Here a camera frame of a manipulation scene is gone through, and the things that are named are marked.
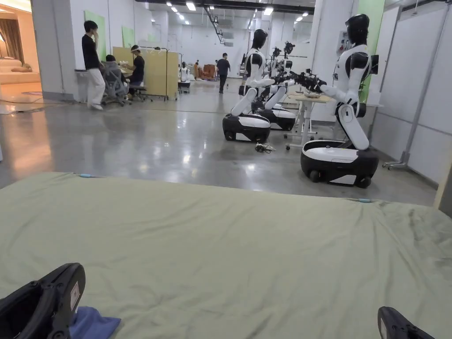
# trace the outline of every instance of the robot mobile base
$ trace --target robot mobile base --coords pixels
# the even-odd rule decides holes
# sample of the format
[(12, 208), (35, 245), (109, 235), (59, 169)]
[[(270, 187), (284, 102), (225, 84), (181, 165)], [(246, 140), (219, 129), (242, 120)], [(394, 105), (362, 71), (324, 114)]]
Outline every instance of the robot mobile base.
[(271, 129), (283, 131), (291, 131), (297, 119), (294, 113), (283, 108), (263, 109), (259, 111), (259, 115), (270, 121)]
[(378, 167), (377, 154), (367, 149), (339, 148), (332, 140), (309, 141), (301, 153), (301, 169), (312, 182), (354, 185), (367, 188)]
[(223, 118), (223, 133), (226, 140), (265, 142), (270, 134), (270, 122), (257, 114), (228, 114)]

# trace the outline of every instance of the desk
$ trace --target desk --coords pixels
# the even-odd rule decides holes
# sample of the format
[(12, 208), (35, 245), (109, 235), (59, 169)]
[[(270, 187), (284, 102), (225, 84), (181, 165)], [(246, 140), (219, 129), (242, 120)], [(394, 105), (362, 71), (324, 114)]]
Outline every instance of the desk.
[(288, 98), (295, 99), (300, 102), (300, 107), (298, 108), (298, 133), (288, 133), (284, 134), (284, 137), (301, 137), (301, 144), (286, 144), (286, 149), (289, 150), (291, 147), (302, 148), (304, 144), (308, 141), (309, 126), (311, 125), (311, 112), (314, 103), (325, 104), (331, 100), (330, 97), (326, 95), (321, 95), (319, 98), (308, 98), (304, 94), (301, 95), (289, 95)]

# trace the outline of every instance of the black shirt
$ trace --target black shirt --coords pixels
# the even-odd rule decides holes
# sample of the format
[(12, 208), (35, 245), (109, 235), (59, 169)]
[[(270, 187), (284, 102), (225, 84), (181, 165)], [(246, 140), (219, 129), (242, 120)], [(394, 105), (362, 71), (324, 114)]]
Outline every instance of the black shirt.
[(144, 80), (144, 59), (141, 55), (138, 55), (133, 61), (135, 69), (133, 70), (131, 82), (142, 82)]
[(217, 67), (218, 67), (218, 75), (227, 75), (228, 69), (231, 68), (231, 66), (229, 65), (229, 61), (226, 59), (218, 60)]
[(93, 68), (99, 68), (99, 57), (97, 56), (96, 43), (88, 35), (84, 35), (82, 38), (82, 50), (83, 58), (85, 60), (85, 68), (91, 70)]

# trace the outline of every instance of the sofa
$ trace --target sofa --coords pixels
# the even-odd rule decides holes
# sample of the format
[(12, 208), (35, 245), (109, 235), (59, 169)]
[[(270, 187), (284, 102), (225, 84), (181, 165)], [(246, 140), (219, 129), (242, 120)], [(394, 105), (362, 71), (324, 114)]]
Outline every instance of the sofa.
[(13, 68), (22, 67), (22, 63), (15, 59), (0, 59), (0, 84), (23, 84), (26, 82), (40, 82), (38, 72), (12, 72)]

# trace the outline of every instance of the wire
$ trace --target wire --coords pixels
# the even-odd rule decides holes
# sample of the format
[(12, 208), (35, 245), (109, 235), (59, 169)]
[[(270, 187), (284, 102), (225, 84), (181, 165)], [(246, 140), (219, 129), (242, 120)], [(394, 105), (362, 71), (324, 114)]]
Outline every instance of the wire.
[(276, 151), (273, 147), (271, 147), (269, 144), (256, 144), (256, 147), (254, 148), (259, 153), (271, 153), (272, 151)]

